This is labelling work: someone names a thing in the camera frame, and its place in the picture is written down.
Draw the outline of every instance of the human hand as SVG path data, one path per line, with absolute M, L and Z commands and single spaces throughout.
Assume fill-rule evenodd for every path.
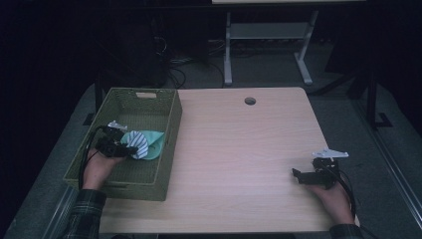
M 88 152 L 90 160 L 84 171 L 84 185 L 82 189 L 100 190 L 111 174 L 112 169 L 125 157 L 105 157 L 102 153 L 92 148 Z
M 306 185 L 306 188 L 320 199 L 335 224 L 354 224 L 349 198 L 339 182 L 330 189 L 318 185 Z

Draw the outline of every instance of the shirt sleeve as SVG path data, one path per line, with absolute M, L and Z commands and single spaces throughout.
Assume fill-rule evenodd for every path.
M 96 190 L 80 190 L 68 226 L 61 238 L 99 238 L 100 219 L 105 203 L 104 193 Z
M 363 239 L 360 228 L 353 224 L 338 224 L 329 229 L 332 239 Z

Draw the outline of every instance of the metal frame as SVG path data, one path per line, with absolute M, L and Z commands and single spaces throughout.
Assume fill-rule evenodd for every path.
M 226 21 L 226 54 L 224 56 L 224 84 L 233 84 L 232 64 L 230 61 L 230 40 L 231 39 L 303 39 L 304 44 L 295 53 L 295 60 L 298 64 L 302 78 L 306 85 L 311 85 L 313 80 L 305 64 L 305 54 L 313 35 L 318 11 L 313 11 L 307 23 L 232 23 L 231 13 L 227 12 Z

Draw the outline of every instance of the basket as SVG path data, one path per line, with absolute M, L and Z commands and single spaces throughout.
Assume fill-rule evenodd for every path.
M 119 163 L 105 182 L 102 191 L 110 198 L 164 201 L 167 194 L 174 148 L 182 115 L 176 90 L 112 88 L 97 113 L 89 132 L 116 120 L 131 130 L 164 132 L 160 156 L 153 160 L 128 158 Z M 99 131 L 93 145 L 104 134 Z M 64 180 L 78 188 L 79 168 L 89 134 L 79 147 Z

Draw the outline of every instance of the basket handle hole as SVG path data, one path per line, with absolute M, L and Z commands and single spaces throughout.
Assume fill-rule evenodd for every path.
M 136 96 L 142 99 L 156 99 L 157 98 L 156 93 L 136 93 Z

